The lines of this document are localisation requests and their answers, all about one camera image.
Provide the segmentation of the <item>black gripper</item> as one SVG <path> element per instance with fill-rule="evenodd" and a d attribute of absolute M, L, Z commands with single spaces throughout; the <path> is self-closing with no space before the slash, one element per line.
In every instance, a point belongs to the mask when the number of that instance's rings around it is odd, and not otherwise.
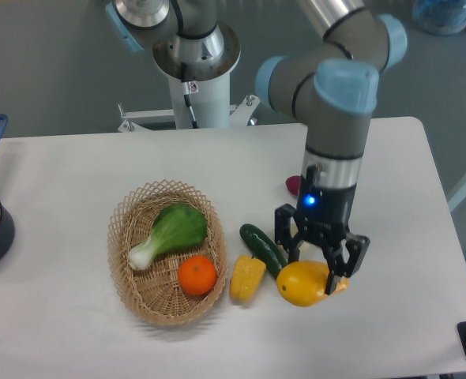
<path fill-rule="evenodd" d="M 331 295 L 343 278 L 350 278 L 359 270 L 370 239 L 349 232 L 355 185 L 325 188 L 318 181 L 319 174 L 316 166 L 308 167 L 300 177 L 297 208 L 285 204 L 275 210 L 275 242 L 286 251 L 289 263 L 299 260 L 304 242 L 326 245 L 324 257 L 329 273 L 325 293 Z"/>

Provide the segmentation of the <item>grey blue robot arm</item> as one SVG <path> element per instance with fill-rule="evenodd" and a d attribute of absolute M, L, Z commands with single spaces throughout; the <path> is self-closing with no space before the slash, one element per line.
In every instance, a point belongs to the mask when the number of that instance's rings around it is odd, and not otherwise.
<path fill-rule="evenodd" d="M 319 247 L 331 294 L 359 269 L 370 244 L 350 232 L 348 220 L 379 76 L 404 57 L 407 35 L 396 18 L 376 17 L 361 1 L 300 7 L 321 46 L 301 58 L 266 60 L 255 92 L 307 128 L 297 204 L 275 211 L 275 240 L 293 262 L 303 242 Z M 129 49 L 151 51 L 167 76 L 178 128 L 229 125 L 229 75 L 240 46 L 214 1 L 109 1 L 106 12 Z"/>

